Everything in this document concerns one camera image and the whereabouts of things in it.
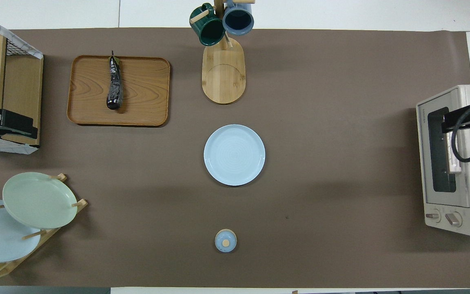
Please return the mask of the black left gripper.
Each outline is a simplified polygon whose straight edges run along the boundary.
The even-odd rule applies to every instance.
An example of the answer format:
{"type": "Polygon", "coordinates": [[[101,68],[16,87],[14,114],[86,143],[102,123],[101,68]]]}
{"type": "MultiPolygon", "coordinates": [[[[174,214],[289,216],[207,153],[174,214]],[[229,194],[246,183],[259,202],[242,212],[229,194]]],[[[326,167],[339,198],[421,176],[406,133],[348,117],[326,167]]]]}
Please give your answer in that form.
{"type": "Polygon", "coordinates": [[[17,112],[0,109],[0,139],[12,142],[31,142],[38,138],[33,119],[17,112]]]}

